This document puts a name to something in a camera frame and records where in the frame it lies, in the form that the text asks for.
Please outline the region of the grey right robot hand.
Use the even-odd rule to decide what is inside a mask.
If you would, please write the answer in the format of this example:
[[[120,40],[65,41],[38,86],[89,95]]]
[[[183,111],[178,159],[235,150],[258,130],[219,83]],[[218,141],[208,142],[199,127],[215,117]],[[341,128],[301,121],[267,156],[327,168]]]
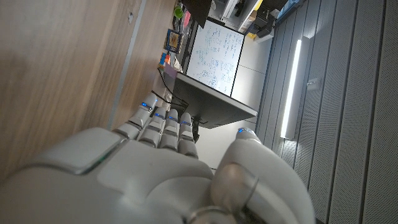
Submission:
[[[149,95],[113,131],[90,128],[1,184],[2,223],[315,223],[297,173],[248,128],[218,168],[198,159],[188,113]]]

